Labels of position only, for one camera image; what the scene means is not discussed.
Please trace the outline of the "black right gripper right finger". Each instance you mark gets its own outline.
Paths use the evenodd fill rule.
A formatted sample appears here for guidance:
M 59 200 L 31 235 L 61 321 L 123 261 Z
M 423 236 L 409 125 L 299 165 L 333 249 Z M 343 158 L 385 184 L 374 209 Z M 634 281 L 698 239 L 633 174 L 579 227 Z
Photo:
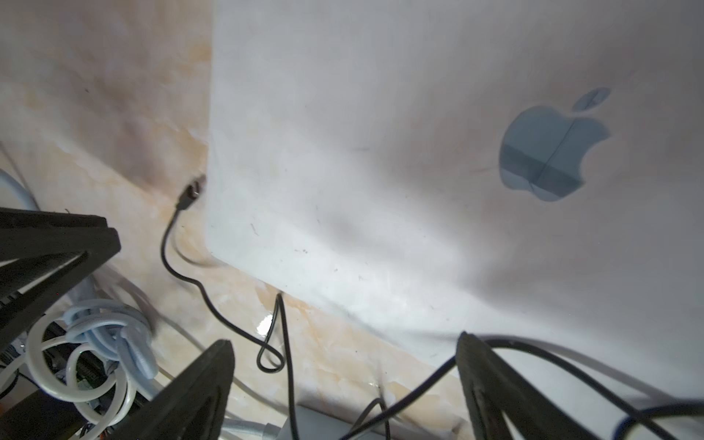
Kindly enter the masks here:
M 510 439 L 506 421 L 525 439 L 594 439 L 475 335 L 463 333 L 456 365 L 477 439 Z

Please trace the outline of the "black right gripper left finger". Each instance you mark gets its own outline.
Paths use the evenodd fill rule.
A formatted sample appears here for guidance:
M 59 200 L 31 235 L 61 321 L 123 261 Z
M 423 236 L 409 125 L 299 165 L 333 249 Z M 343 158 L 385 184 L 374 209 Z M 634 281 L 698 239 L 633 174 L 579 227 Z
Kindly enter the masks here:
M 232 344 L 220 339 L 145 407 L 113 439 L 218 439 L 235 370 Z

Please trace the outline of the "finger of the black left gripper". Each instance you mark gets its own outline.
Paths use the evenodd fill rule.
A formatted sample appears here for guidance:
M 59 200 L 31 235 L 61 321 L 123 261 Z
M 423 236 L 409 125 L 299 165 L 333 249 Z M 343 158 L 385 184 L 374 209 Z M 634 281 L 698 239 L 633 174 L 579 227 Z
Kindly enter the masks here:
M 106 218 L 1 210 L 1 348 L 121 251 Z

